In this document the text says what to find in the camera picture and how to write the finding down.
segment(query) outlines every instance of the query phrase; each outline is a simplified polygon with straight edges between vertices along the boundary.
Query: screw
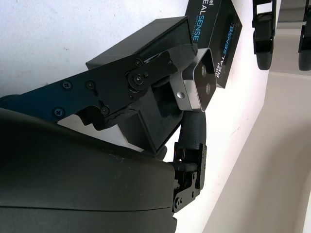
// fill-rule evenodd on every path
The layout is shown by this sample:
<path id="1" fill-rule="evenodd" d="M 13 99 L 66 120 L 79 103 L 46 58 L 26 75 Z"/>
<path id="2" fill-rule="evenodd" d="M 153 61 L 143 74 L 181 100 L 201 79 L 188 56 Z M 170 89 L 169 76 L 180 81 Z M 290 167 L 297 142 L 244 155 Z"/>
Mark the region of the screw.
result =
<path id="1" fill-rule="evenodd" d="M 65 115 L 65 110 L 63 108 L 57 107 L 53 109 L 52 114 L 55 118 L 63 118 Z"/>
<path id="2" fill-rule="evenodd" d="M 175 208 L 178 209 L 180 206 L 180 198 L 175 199 Z"/>
<path id="3" fill-rule="evenodd" d="M 144 78 L 140 74 L 134 75 L 133 79 L 137 85 L 142 85 L 144 82 Z"/>
<path id="4" fill-rule="evenodd" d="M 107 108 L 106 106 L 102 107 L 101 113 L 104 117 L 107 116 L 109 114 L 109 108 Z"/>
<path id="5" fill-rule="evenodd" d="M 67 91 L 70 91 L 72 89 L 72 83 L 68 80 L 64 80 L 62 81 L 61 83 L 61 87 L 64 89 L 64 90 L 67 90 Z"/>
<path id="6" fill-rule="evenodd" d="M 137 59 L 137 60 L 135 61 L 135 65 L 136 65 L 137 67 L 140 67 L 140 66 L 141 66 L 140 60 Z"/>
<path id="7" fill-rule="evenodd" d="M 95 89 L 95 83 L 93 81 L 89 80 L 86 82 L 86 87 L 89 90 L 94 90 Z"/>

